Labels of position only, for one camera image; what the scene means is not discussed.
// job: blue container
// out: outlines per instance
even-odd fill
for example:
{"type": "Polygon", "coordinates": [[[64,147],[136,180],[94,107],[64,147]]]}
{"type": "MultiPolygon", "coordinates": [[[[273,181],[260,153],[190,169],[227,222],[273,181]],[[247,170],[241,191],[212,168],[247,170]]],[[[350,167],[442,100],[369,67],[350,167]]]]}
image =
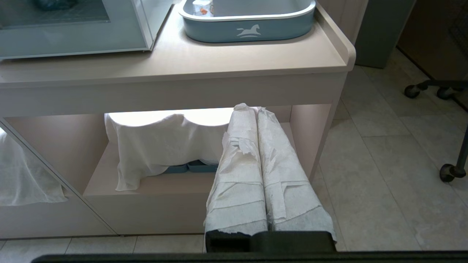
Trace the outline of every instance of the blue container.
{"type": "Polygon", "coordinates": [[[308,33],[315,0],[214,0],[215,17],[193,15],[193,0],[183,0],[179,13],[185,33],[202,42],[281,40],[308,33]]]}
{"type": "Polygon", "coordinates": [[[189,170],[189,167],[184,165],[169,166],[169,168],[164,172],[164,174],[182,174],[186,173],[189,170]]]}
{"type": "Polygon", "coordinates": [[[187,165],[189,166],[189,170],[192,173],[216,173],[218,170],[217,165],[207,165],[199,160],[191,161],[187,165]]]}

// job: glass cabinet door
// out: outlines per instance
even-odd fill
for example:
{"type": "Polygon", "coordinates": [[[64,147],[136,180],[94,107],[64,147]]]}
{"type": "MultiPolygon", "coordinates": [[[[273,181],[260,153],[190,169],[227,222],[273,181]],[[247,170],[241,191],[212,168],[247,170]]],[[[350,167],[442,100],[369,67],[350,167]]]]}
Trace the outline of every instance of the glass cabinet door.
{"type": "Polygon", "coordinates": [[[0,58],[145,48],[134,0],[0,0],[0,58]]]}

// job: black wheel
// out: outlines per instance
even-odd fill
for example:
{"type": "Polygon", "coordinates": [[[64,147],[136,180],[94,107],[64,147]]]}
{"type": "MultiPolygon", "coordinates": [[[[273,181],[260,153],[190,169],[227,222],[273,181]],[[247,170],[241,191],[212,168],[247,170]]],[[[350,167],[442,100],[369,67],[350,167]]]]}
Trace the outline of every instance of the black wheel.
{"type": "Polygon", "coordinates": [[[419,89],[415,85],[409,85],[405,89],[405,96],[407,96],[410,99],[414,99],[419,96],[419,89]]]}
{"type": "Polygon", "coordinates": [[[452,167],[453,165],[451,164],[444,164],[444,166],[442,166],[442,168],[440,169],[439,176],[444,183],[450,183],[455,179],[455,176],[453,176],[452,173],[450,173],[450,169],[452,167]]]}
{"type": "Polygon", "coordinates": [[[452,94],[449,92],[449,88],[439,88],[437,91],[437,97],[441,100],[448,100],[452,94]]]}

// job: horse logo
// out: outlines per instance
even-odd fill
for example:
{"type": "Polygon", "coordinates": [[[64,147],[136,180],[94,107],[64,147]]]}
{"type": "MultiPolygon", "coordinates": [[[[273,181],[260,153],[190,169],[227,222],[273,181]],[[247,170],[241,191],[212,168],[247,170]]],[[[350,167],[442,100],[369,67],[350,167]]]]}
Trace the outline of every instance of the horse logo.
{"type": "Polygon", "coordinates": [[[260,26],[254,25],[252,26],[251,29],[243,29],[243,28],[238,28],[237,30],[242,31],[240,34],[238,34],[238,37],[244,38],[244,37],[258,37],[258,35],[261,35],[260,33],[257,32],[257,30],[260,29],[260,26]]]}

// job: white towel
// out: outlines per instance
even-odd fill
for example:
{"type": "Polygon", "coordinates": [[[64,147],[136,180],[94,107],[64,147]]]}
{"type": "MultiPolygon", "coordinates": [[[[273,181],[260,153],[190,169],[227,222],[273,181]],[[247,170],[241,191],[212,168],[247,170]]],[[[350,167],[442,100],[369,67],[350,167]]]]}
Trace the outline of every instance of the white towel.
{"type": "Polygon", "coordinates": [[[118,144],[117,191],[136,190],[140,179],[169,166],[202,159],[218,163],[233,108],[105,114],[111,143],[118,144]]]}
{"type": "Polygon", "coordinates": [[[66,200],[60,183],[0,129],[0,206],[66,200]]]}
{"type": "Polygon", "coordinates": [[[268,223],[274,231],[328,231],[333,221],[322,207],[274,113],[258,112],[258,140],[268,223]]]}
{"type": "Polygon", "coordinates": [[[205,231],[254,235],[267,231],[255,111],[237,105],[208,201],[205,231]]]}

